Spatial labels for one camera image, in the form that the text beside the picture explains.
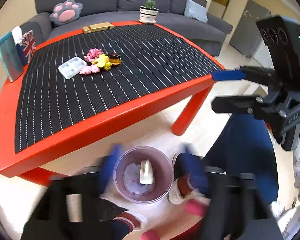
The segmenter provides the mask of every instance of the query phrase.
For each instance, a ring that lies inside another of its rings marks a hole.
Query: gold wooden block
[[[83,33],[84,34],[91,33],[91,30],[89,29],[88,26],[83,27]]]
[[[83,27],[83,33],[92,33],[97,31],[103,31],[108,29],[113,29],[114,26],[111,23],[97,23],[89,26]]]

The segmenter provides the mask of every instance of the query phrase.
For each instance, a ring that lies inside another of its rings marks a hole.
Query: yellow toy
[[[93,61],[92,64],[97,64],[97,67],[104,68],[104,70],[110,70],[112,66],[112,63],[106,54],[99,55],[99,57]]]

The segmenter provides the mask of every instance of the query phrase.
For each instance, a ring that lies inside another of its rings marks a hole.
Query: gray sofa
[[[40,44],[53,37],[80,29],[84,26],[119,21],[137,21],[139,7],[146,0],[75,0],[83,4],[80,18],[68,24],[56,27],[50,22],[49,15],[56,4],[65,0],[35,0],[37,15],[23,23],[23,32],[34,31],[36,44]],[[211,14],[207,14],[208,23],[190,19],[183,15],[186,0],[154,0],[159,14],[158,24],[179,33],[191,40],[212,56],[218,56],[226,35],[232,30],[227,22]],[[206,6],[206,0],[193,0]]]

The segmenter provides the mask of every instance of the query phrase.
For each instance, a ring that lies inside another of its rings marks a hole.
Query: ice cube tray
[[[59,72],[66,78],[72,78],[77,75],[87,65],[83,59],[79,57],[73,57],[67,62],[58,67]]]

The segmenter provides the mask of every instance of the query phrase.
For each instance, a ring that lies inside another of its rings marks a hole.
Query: purple bowl
[[[130,193],[123,183],[123,173],[131,163],[141,164],[142,160],[149,159],[153,168],[155,187],[152,192],[142,195]],[[154,203],[167,195],[173,183],[173,168],[168,157],[161,151],[148,147],[138,146],[126,151],[114,167],[114,185],[119,193],[127,200],[137,204]]]

